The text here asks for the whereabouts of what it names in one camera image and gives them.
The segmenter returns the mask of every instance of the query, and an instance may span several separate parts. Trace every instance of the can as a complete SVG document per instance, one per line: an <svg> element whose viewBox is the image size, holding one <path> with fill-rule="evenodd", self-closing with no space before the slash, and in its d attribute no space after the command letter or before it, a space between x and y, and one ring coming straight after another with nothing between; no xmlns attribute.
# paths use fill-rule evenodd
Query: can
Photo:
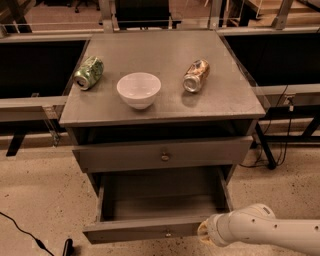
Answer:
<svg viewBox="0 0 320 256"><path fill-rule="evenodd" d="M199 92L209 73L210 65L206 60L193 62L183 77L183 87L188 92Z"/></svg>
<svg viewBox="0 0 320 256"><path fill-rule="evenodd" d="M88 57L73 75L73 82L83 91L93 87L103 73L103 62L96 56Z"/></svg>

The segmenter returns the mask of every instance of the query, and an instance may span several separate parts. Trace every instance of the bowl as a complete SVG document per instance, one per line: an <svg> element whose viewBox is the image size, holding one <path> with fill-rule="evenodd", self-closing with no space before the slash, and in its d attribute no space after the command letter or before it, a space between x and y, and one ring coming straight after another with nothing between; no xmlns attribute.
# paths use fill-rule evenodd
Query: bowl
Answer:
<svg viewBox="0 0 320 256"><path fill-rule="evenodd" d="M160 88L159 78L142 72L126 75L117 84L122 100L135 109L145 109L153 104Z"/></svg>

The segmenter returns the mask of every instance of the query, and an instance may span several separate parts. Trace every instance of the open drawer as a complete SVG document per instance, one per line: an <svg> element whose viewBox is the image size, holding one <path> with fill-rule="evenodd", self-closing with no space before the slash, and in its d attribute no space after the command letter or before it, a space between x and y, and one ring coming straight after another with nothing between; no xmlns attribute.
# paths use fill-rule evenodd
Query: open drawer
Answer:
<svg viewBox="0 0 320 256"><path fill-rule="evenodd" d="M232 210L220 167L103 175L91 243L193 236L202 221Z"/></svg>
<svg viewBox="0 0 320 256"><path fill-rule="evenodd" d="M77 146L73 153L86 173L241 163L251 136Z"/></svg>

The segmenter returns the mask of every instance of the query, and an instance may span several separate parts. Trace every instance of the floor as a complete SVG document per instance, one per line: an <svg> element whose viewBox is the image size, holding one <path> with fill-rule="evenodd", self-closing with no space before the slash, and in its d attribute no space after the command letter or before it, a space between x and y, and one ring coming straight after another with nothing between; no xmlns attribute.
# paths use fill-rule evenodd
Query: floor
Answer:
<svg viewBox="0 0 320 256"><path fill-rule="evenodd" d="M42 3L28 14L27 19L35 24L45 22L45 16L51 15L61 21L61 17L66 16L63 12L77 18L79 16L72 15L82 13L87 17L83 23L99 26L96 10L91 9L90 15L86 15L86 10L90 9L84 7L80 9L80 14L75 14L73 8L46 7ZM275 127L274 131L286 131L286 124ZM293 122L292 131L299 132L300 128L301 123ZM67 238L73 239L75 255L79 256L303 255L276 246L240 242L225 248L207 246L200 243L197 237L92 245L82 234L82 229L95 221L97 198L72 155L67 134L62 134L56 148L52 147L49 134L28 135L18 154L6 157L10 140L9 136L0 137L0 211L14 218L21 229L41 239L54 255L62 255ZM272 150L277 158L280 155L279 145L272 145ZM253 165L259 153L259 147L251 149L243 164ZM228 185L234 208L264 203L278 218L320 219L318 155L318 145L290 144L284 163L273 171L264 166L238 166ZM0 255L48 255L37 247L30 236L19 232L3 216L0 216L0 230Z"/></svg>

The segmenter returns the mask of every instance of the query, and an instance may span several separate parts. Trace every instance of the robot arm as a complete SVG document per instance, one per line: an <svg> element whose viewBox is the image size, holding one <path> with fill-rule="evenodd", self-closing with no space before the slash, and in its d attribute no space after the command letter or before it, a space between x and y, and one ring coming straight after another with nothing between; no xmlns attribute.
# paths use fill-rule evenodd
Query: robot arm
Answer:
<svg viewBox="0 0 320 256"><path fill-rule="evenodd" d="M320 220L276 219L273 211L263 204L212 215L201 223L198 236L202 242L217 246L241 241L320 255Z"/></svg>

